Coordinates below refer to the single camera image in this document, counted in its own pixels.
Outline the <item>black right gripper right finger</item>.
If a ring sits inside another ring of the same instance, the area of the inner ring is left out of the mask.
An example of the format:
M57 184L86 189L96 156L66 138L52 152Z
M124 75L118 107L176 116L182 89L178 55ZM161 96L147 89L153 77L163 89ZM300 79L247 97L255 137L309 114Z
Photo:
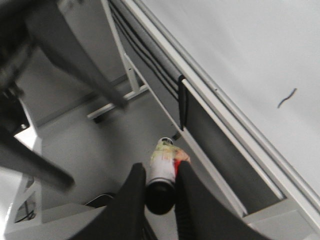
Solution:
M179 240L266 240L221 204L181 161L175 179L175 218Z

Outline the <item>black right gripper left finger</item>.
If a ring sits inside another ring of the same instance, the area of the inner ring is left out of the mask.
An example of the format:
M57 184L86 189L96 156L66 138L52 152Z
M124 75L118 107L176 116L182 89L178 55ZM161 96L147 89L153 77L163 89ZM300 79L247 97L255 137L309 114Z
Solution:
M141 240L145 211L146 170L142 163L130 173L114 199L72 240Z

